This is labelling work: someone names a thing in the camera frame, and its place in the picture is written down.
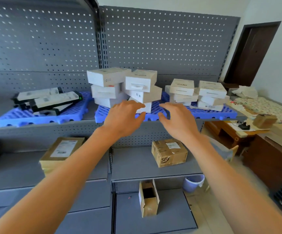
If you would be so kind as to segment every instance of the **floor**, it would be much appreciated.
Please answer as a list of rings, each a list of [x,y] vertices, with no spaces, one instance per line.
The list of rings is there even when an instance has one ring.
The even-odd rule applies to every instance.
[[[203,128],[202,133],[212,137],[205,128]],[[271,205],[276,207],[273,201],[268,197],[267,187],[249,168],[242,164],[240,157],[235,157],[231,162],[231,166],[238,173],[246,177],[253,187],[258,190]],[[198,225],[198,230],[194,231],[194,234],[233,234],[211,189],[205,193],[205,188],[205,186],[202,188],[198,187],[192,194],[186,194],[188,203]]]

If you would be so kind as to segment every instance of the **stack of white boxes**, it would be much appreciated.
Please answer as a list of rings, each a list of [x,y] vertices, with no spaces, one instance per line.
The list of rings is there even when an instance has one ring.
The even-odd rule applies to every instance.
[[[182,103],[190,106],[191,102],[198,100],[198,94],[194,91],[194,81],[187,79],[174,79],[171,85],[165,86],[165,92],[169,94],[171,103]]]
[[[201,80],[197,93],[199,94],[198,108],[205,110],[222,111],[223,105],[230,99],[227,91],[219,82]]]
[[[92,84],[91,92],[94,102],[111,108],[127,100],[128,95],[124,92],[123,84],[129,73],[131,69],[121,67],[87,70],[88,82]]]
[[[155,70],[135,70],[126,76],[124,91],[130,96],[129,100],[145,105],[145,108],[137,110],[137,113],[151,113],[152,102],[161,99],[162,88],[154,85],[156,80]]]

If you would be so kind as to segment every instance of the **left hand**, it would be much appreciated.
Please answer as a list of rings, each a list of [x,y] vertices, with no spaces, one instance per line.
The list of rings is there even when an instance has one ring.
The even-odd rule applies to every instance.
[[[122,101],[114,105],[104,121],[104,128],[114,133],[118,138],[131,135],[145,119],[145,112],[135,118],[136,111],[145,105],[134,100]]]

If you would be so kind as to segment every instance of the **plastic bucket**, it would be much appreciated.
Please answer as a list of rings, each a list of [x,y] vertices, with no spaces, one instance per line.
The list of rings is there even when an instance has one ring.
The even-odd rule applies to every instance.
[[[202,187],[204,180],[205,180],[204,175],[195,175],[195,176],[191,176],[191,177],[186,177],[183,181],[182,188],[186,192],[192,193],[192,192],[195,191],[195,189],[198,186]]]

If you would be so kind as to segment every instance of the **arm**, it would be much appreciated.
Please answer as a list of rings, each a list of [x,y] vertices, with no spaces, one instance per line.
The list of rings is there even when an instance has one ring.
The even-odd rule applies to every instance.
[[[171,119],[159,114],[170,135],[182,141],[196,158],[234,233],[282,233],[282,216],[216,152],[202,136],[193,115],[182,104],[161,104]]]
[[[104,153],[139,128],[145,113],[135,113],[143,107],[132,100],[111,108],[104,125],[0,219],[0,234],[54,233]]]

